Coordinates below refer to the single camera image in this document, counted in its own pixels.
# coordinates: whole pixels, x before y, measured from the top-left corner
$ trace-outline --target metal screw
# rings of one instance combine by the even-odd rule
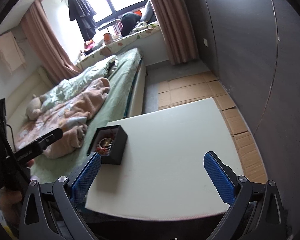
[[[37,184],[37,181],[34,179],[34,180],[31,180],[29,185],[32,187],[34,186],[35,184]]]
[[[245,176],[240,176],[239,177],[239,181],[241,182],[246,182],[247,181],[247,178]]]
[[[67,180],[67,177],[66,176],[61,176],[58,181],[59,182],[65,182]]]
[[[275,182],[273,180],[269,180],[269,185],[273,187],[275,186]]]

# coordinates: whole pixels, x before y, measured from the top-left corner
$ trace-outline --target curtain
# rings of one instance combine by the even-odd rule
[[[171,64],[198,58],[198,48],[184,0],[150,0]]]
[[[60,45],[39,0],[35,0],[23,16],[21,27],[55,84],[77,76],[82,71],[72,64]]]

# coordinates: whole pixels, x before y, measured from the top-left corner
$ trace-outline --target window frame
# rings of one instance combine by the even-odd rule
[[[146,3],[148,2],[148,0],[144,0],[144,1],[132,4],[132,5],[130,5],[130,6],[126,7],[126,8],[123,8],[123,9],[121,9],[119,11],[116,11],[114,9],[114,6],[113,6],[111,0],[106,0],[106,1],[109,4],[109,7],[111,9],[112,14],[109,15],[109,16],[107,16],[106,18],[98,21],[97,22],[98,26],[101,26],[102,24],[110,22],[112,20],[119,19],[121,15],[123,15],[123,14],[125,14],[127,12],[131,12],[131,11],[135,11],[135,10],[137,10],[139,8],[143,8],[146,5]]]

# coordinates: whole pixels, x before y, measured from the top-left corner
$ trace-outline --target green bed sheet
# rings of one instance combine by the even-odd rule
[[[34,165],[31,167],[31,174],[36,175],[40,183],[54,182],[60,176],[69,175],[87,157],[87,151],[97,128],[123,118],[130,87],[141,62],[141,54],[135,48],[117,55],[117,57],[119,67],[109,79],[111,86],[109,95],[100,111],[90,120],[82,148],[58,159],[48,159],[43,154],[36,157]]]

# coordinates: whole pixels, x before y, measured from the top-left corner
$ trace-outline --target blue gripper pad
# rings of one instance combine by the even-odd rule
[[[216,187],[222,201],[230,206],[234,203],[234,185],[210,153],[206,153],[203,165]]]
[[[93,180],[101,167],[101,156],[96,154],[81,172],[71,188],[70,201],[73,205],[83,202]]]

